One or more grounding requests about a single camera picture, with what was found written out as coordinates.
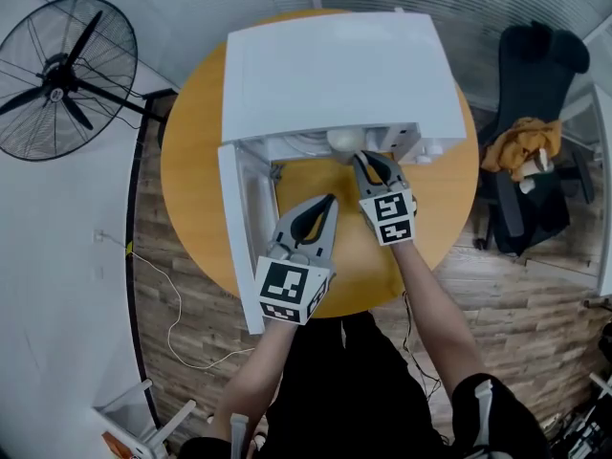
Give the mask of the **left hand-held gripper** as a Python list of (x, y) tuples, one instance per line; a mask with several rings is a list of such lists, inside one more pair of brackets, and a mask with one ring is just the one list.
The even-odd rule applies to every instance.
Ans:
[(285, 213), (265, 256), (257, 261), (255, 286), (264, 317), (305, 325), (335, 276), (332, 260), (339, 202), (318, 195)]

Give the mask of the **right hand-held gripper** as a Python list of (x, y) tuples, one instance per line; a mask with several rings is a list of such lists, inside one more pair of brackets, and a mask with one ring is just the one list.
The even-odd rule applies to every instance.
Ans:
[[(379, 245), (412, 241), (416, 204), (399, 164), (383, 154), (364, 151), (353, 156), (352, 165), (360, 197), (366, 198), (360, 200), (361, 212)], [(390, 192), (380, 194), (383, 186)]]

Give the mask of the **white microwave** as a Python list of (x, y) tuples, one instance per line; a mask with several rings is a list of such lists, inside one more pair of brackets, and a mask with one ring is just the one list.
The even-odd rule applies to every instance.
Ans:
[(333, 13), (231, 33), (219, 173), (237, 293), (247, 328), (263, 332), (255, 273), (278, 220), (334, 194), (336, 235), (364, 217), (352, 163), (307, 157), (284, 136), (362, 128), (365, 148), (430, 164), (468, 136), (446, 53), (430, 16), (402, 10)]

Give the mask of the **person's right forearm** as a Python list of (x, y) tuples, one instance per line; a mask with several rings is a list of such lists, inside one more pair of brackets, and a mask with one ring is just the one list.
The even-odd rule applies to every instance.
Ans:
[(486, 371), (464, 313), (442, 288), (411, 241), (391, 251), (400, 270), (420, 339), (449, 396), (466, 378)]

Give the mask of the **person's left forearm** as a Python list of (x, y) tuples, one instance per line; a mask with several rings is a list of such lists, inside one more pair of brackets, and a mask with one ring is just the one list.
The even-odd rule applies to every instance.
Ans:
[(269, 320), (248, 360), (226, 385), (206, 436), (230, 441), (233, 414), (248, 418), (246, 434), (255, 428), (273, 401), (298, 326)]

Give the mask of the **glass turntable plate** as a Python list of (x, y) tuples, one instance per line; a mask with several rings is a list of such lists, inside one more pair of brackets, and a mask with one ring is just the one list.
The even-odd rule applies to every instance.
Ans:
[(287, 135), (283, 140), (293, 150), (307, 157), (329, 157), (331, 147), (325, 132), (299, 133)]

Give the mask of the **white brown toy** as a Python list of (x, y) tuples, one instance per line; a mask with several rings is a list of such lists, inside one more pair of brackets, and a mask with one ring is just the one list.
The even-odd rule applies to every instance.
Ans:
[(549, 158), (548, 152), (540, 148), (534, 156), (526, 161), (520, 168), (520, 173), (524, 178), (539, 174), (547, 174), (555, 169), (554, 163)]

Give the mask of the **person's black clothing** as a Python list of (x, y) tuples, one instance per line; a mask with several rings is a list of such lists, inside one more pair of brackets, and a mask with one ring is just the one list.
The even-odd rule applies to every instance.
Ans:
[(254, 459), (552, 459), (536, 418), (496, 377), (464, 379), (450, 402), (447, 445), (371, 314), (314, 319), (296, 332)]

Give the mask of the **black office chair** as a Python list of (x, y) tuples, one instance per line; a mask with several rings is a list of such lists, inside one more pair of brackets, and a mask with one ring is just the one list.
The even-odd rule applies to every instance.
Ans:
[(561, 233), (570, 225), (565, 188), (572, 181), (579, 184), (586, 203), (593, 202), (593, 182), (577, 150), (571, 151), (569, 164), (556, 165), (554, 157), (552, 172), (527, 177), (535, 180), (535, 188), (528, 194), (520, 191), (520, 182), (514, 182), (506, 171), (491, 173), (481, 167), (485, 148), (517, 120), (560, 120), (573, 79), (589, 67), (586, 45), (570, 31), (532, 22), (510, 26), (501, 34), (498, 108), (494, 119), (477, 134), (480, 166), (476, 196), (489, 207), (487, 232), (474, 241), (478, 250), (495, 245), (505, 254), (519, 256)]

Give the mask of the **white desk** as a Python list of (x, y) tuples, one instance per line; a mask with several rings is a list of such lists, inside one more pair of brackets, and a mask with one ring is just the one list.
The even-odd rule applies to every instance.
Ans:
[(601, 165), (603, 235), (599, 296), (612, 296), (612, 96), (592, 81), (573, 84), (560, 116), (563, 136), (590, 150)]

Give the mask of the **black standing fan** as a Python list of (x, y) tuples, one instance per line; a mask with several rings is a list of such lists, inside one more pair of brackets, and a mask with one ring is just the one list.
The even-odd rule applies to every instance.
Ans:
[(38, 163), (95, 139), (120, 111), (167, 118), (134, 103), (138, 43), (105, 0), (54, 0), (0, 42), (0, 152)]

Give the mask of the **white plastic frame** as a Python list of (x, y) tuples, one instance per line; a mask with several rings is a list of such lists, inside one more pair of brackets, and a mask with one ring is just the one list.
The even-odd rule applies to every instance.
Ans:
[(122, 425), (114, 415), (133, 398), (144, 395), (152, 384), (150, 379), (145, 379), (108, 404), (90, 408), (93, 418), (101, 425), (101, 438), (115, 459), (168, 459), (164, 443), (196, 408), (196, 402), (188, 400), (165, 425), (154, 426), (140, 435), (132, 433), (127, 425)]

